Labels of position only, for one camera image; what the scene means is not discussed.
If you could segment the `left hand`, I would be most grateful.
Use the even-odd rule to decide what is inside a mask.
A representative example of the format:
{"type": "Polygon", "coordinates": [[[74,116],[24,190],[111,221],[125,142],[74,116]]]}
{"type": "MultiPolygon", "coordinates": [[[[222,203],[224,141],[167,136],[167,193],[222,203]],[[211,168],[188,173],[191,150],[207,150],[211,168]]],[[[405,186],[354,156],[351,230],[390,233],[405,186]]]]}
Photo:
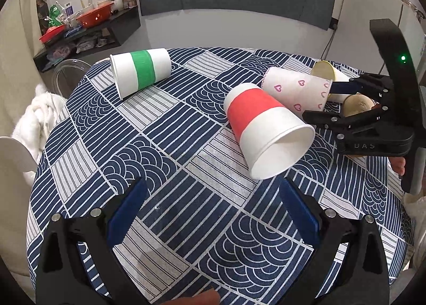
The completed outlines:
{"type": "Polygon", "coordinates": [[[192,297],[181,297],[166,301],[162,305],[219,305],[220,295],[213,288],[192,297]]]}

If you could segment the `right hand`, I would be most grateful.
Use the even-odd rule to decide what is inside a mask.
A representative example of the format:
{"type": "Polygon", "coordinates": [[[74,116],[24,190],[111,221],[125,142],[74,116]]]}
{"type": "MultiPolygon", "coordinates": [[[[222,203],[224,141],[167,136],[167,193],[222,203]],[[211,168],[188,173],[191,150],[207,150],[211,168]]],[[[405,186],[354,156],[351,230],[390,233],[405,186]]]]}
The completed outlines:
{"type": "Polygon", "coordinates": [[[406,160],[404,157],[389,157],[392,170],[402,177],[405,173],[406,160]]]}

